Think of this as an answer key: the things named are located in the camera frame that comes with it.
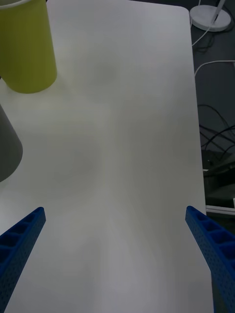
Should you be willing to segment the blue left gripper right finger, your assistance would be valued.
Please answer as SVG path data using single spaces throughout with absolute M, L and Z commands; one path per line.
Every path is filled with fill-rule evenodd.
M 235 236 L 196 208 L 185 216 L 211 271 L 215 313 L 235 312 Z

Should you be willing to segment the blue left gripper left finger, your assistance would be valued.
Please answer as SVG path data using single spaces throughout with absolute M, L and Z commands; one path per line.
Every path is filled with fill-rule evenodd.
M 0 236 L 0 312 L 4 312 L 46 222 L 38 207 Z

